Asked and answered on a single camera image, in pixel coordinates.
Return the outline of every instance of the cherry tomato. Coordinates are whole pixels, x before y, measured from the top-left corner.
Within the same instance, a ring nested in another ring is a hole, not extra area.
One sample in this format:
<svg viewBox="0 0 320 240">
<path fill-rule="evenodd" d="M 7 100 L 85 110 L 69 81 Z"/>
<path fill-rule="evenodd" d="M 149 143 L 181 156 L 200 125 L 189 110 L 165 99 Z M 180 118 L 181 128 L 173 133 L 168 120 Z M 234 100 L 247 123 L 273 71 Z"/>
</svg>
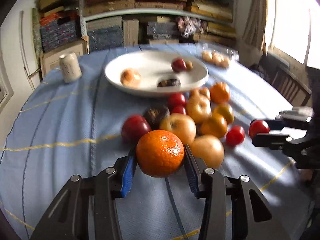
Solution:
<svg viewBox="0 0 320 240">
<path fill-rule="evenodd" d="M 226 143 L 234 147 L 244 141 L 245 131 L 242 126 L 234 125 L 226 135 Z"/>
<path fill-rule="evenodd" d="M 174 109 L 176 106 L 182 105 L 185 107 L 187 104 L 186 98 L 183 94 L 177 93 L 173 94 L 168 99 L 168 107 L 170 110 Z"/>
<path fill-rule="evenodd" d="M 186 109 L 183 106 L 176 106 L 174 109 L 172 109 L 171 114 L 178 113 L 178 114 L 187 114 Z"/>
<path fill-rule="evenodd" d="M 249 127 L 249 136 L 252 139 L 257 133 L 269 133 L 270 128 L 264 120 L 254 120 Z"/>
</svg>

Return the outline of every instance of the white bowl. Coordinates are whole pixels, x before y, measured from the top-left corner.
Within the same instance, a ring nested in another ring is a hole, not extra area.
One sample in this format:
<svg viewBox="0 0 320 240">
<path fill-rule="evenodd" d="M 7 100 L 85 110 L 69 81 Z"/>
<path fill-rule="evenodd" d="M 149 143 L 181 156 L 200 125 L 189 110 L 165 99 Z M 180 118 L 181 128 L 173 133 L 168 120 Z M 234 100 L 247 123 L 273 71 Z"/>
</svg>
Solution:
<svg viewBox="0 0 320 240">
<path fill-rule="evenodd" d="M 174 73 L 171 62 L 175 58 L 191 61 L 193 69 Z M 120 76 L 127 68 L 134 68 L 140 73 L 141 83 L 138 88 L 134 89 L 121 84 Z M 184 93 L 201 87 L 208 80 L 208 70 L 202 61 L 195 57 L 158 50 L 138 51 L 119 56 L 109 62 L 105 67 L 104 74 L 116 88 L 143 97 L 161 97 L 177 92 Z M 181 82 L 180 86 L 157 87 L 160 81 L 176 77 Z"/>
</svg>

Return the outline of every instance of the wooden chair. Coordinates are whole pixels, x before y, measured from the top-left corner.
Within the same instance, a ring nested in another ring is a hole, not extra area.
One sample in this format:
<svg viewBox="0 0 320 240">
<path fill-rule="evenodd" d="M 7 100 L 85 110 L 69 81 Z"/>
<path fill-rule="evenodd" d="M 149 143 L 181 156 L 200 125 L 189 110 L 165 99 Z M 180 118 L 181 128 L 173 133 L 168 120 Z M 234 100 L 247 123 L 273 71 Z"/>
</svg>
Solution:
<svg viewBox="0 0 320 240">
<path fill-rule="evenodd" d="M 305 106 L 311 97 L 311 90 L 281 65 L 277 66 L 271 85 L 290 103 L 293 102 L 300 91 L 305 95 L 300 106 Z"/>
</svg>

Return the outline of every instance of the can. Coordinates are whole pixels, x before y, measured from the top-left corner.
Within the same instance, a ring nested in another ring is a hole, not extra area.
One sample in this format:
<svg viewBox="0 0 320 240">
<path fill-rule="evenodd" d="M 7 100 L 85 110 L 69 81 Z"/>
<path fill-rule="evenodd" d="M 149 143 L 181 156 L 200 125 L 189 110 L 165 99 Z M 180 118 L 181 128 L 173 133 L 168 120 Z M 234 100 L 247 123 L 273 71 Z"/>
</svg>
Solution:
<svg viewBox="0 0 320 240">
<path fill-rule="evenodd" d="M 81 78 L 82 72 L 74 52 L 59 56 L 59 63 L 65 83 L 71 83 Z"/>
</svg>

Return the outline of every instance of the table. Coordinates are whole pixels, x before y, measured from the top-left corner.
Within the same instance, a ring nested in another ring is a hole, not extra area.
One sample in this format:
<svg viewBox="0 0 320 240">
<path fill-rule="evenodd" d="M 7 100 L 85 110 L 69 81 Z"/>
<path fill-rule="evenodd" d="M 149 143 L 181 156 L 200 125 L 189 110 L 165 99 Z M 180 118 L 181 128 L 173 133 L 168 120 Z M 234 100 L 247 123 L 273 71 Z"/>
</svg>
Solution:
<svg viewBox="0 0 320 240">
<path fill-rule="evenodd" d="M 139 45 L 94 52 L 79 59 L 83 76 L 65 84 L 59 69 L 48 73 L 30 96 L 7 137 L 0 164 L 0 204 L 22 240 L 29 239 L 43 212 L 74 174 L 97 175 L 125 156 L 119 133 L 125 119 L 143 113 L 165 99 L 138 98 L 109 84 L 103 69 L 129 52 L 160 49 L 196 56 L 194 44 Z M 233 62 L 227 70 L 207 64 L 209 80 L 231 88 L 235 124 L 247 131 L 254 118 L 274 118 L 292 106 L 268 83 Z M 312 209 L 310 193 L 299 181 L 290 160 L 278 151 L 255 148 L 248 135 L 244 143 L 225 147 L 219 171 L 238 178 L 248 175 L 269 200 L 274 214 L 292 239 L 298 239 Z M 124 240 L 197 239 L 204 199 L 189 190 L 184 169 L 167 179 L 156 179 L 137 168 L 132 190 L 116 206 Z M 231 206 L 227 205 L 227 239 L 231 233 Z"/>
</svg>

